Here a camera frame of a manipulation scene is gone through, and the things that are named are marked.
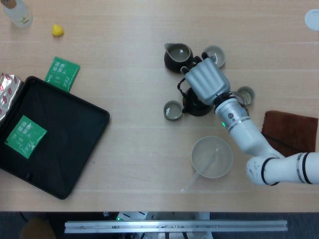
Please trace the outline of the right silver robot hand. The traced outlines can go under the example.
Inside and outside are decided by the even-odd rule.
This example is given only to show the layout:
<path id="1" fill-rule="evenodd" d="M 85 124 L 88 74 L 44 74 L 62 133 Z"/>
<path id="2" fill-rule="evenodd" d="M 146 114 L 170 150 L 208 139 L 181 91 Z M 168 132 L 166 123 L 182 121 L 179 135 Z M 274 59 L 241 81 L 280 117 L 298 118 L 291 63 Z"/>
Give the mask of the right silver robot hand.
<path id="1" fill-rule="evenodd" d="M 181 67 L 180 71 L 198 98 L 206 105 L 214 105 L 218 96 L 230 91 L 230 83 L 206 52 L 199 60 Z"/>

